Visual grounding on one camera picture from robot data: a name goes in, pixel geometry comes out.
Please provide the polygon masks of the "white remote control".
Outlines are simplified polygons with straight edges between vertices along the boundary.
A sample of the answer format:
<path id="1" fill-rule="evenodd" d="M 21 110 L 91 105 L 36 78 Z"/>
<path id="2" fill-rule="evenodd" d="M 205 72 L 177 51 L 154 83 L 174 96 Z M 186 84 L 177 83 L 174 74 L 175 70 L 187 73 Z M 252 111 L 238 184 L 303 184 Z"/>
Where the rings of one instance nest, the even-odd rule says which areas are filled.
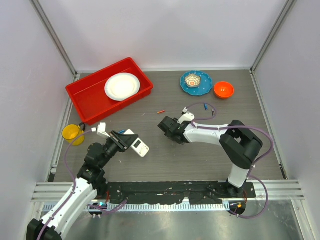
<path id="1" fill-rule="evenodd" d="M 131 129 L 128 129 L 123 134 L 129 135 L 129 134 L 136 134 L 136 133 L 134 133 Z M 150 148 L 142 141 L 142 139 L 139 136 L 138 136 L 138 139 L 133 143 L 133 145 L 130 148 L 133 151 L 135 151 L 141 158 L 144 158 L 150 150 Z"/>

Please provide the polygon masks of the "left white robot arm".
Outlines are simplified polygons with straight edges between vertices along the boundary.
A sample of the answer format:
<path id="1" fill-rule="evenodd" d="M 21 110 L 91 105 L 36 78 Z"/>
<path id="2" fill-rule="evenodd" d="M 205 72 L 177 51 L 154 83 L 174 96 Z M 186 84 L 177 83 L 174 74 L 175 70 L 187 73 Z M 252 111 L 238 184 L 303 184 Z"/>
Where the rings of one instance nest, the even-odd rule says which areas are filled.
<path id="1" fill-rule="evenodd" d="M 67 193 L 40 220 L 32 219 L 27 226 L 27 240 L 64 240 L 83 210 L 94 200 L 102 199 L 108 184 L 105 165 L 117 154 L 124 153 L 139 142 L 131 130 L 124 134 L 110 132 L 104 145 L 93 143 L 87 149 L 84 164 Z"/>

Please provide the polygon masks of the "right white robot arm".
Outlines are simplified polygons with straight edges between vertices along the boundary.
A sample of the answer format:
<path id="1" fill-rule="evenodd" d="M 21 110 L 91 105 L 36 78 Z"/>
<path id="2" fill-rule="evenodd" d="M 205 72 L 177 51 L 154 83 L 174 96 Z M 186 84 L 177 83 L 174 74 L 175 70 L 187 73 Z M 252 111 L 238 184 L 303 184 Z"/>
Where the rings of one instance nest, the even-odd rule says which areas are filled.
<path id="1" fill-rule="evenodd" d="M 195 121 L 195 115 L 184 113 L 180 118 L 166 116 L 158 127 L 167 138 L 180 145 L 205 143 L 222 147 L 232 162 L 225 190 L 230 197 L 238 197 L 244 191 L 244 183 L 263 142 L 239 120 L 224 125 L 205 125 Z"/>

